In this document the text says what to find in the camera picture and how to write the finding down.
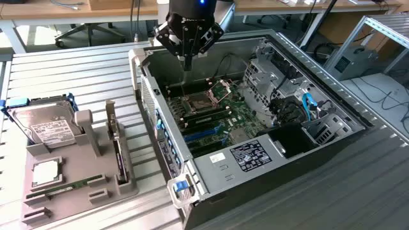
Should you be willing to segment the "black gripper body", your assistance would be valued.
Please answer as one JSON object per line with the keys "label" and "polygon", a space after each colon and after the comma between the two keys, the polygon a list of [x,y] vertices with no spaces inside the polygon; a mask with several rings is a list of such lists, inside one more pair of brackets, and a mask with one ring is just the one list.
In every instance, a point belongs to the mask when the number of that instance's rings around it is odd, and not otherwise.
{"label": "black gripper body", "polygon": [[185,18],[213,24],[215,4],[215,0],[169,0],[166,22],[177,21],[179,24]]}

